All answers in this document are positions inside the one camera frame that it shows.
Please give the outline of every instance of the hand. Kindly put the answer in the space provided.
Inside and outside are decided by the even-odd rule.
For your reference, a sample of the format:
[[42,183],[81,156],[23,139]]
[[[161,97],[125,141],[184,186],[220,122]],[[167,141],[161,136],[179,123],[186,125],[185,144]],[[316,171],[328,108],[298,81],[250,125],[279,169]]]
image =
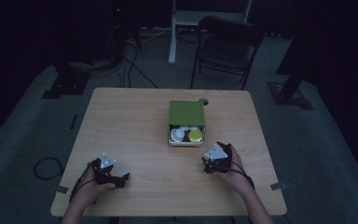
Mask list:
[[116,187],[113,183],[98,185],[97,182],[93,180],[94,178],[95,176],[91,165],[83,180],[80,182],[80,188],[77,190],[71,204],[73,203],[81,209],[86,209],[90,204],[95,203],[102,193]]
[[[240,171],[241,168],[243,170],[241,157],[234,146],[231,146],[231,154],[232,154],[231,169]],[[214,172],[213,174],[219,177],[220,179],[224,180],[225,182],[227,182],[239,194],[243,194],[244,191],[254,190],[250,182],[246,179],[246,177],[238,173],[229,171],[227,173]]]
[[80,182],[77,193],[69,203],[65,215],[62,217],[61,224],[82,223],[83,213],[86,208],[90,204],[95,203],[102,193],[116,187],[115,184],[112,183],[98,185],[94,178],[95,176],[91,166]]

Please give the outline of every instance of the dark background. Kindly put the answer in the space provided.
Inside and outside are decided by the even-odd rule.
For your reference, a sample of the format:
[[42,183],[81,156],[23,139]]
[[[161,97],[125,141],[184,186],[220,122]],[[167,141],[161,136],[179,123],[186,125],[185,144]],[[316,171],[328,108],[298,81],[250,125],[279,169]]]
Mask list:
[[[231,3],[186,0],[177,7],[238,11],[243,4]],[[58,59],[92,63],[106,52],[112,41],[107,6],[90,0],[0,1],[0,126],[47,66]],[[171,25],[171,1],[139,1],[138,9],[140,26]],[[254,0],[248,21],[267,35],[294,36],[278,73],[318,87],[358,161],[358,0]]]

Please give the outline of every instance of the black chair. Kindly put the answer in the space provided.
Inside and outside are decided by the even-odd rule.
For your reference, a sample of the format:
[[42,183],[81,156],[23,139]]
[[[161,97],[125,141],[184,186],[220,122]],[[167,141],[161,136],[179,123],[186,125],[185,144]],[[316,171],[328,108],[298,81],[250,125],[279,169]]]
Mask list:
[[198,25],[198,45],[190,89],[193,89],[196,68],[202,67],[241,76],[241,90],[252,68],[264,32],[256,25],[207,16]]

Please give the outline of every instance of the chair leg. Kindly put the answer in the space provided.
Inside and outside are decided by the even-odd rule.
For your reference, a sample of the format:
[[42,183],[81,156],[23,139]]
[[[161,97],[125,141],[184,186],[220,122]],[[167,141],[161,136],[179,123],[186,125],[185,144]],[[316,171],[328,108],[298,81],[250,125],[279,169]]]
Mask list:
[[241,87],[242,91],[245,89],[246,82],[248,81],[248,76],[249,76],[249,73],[246,73],[246,74],[243,74],[243,77],[241,78],[241,79],[243,79],[242,87]]
[[196,69],[197,69],[197,63],[199,60],[199,53],[196,51],[196,58],[194,59],[194,64],[193,64],[193,74],[191,75],[191,82],[190,82],[190,89],[193,89],[193,85],[194,85],[194,78],[196,76]]
[[246,76],[246,70],[242,73],[240,83],[243,82],[243,79],[245,78],[245,76]]
[[201,68],[202,68],[202,66],[201,66],[201,60],[199,60],[199,74],[201,74]]

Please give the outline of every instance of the yellow lid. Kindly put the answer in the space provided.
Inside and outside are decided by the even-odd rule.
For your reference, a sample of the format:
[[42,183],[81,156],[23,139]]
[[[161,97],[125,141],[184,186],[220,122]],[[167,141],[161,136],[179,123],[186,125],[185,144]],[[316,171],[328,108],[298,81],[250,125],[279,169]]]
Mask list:
[[202,141],[203,134],[200,130],[193,130],[188,134],[188,139],[192,143],[199,143]]

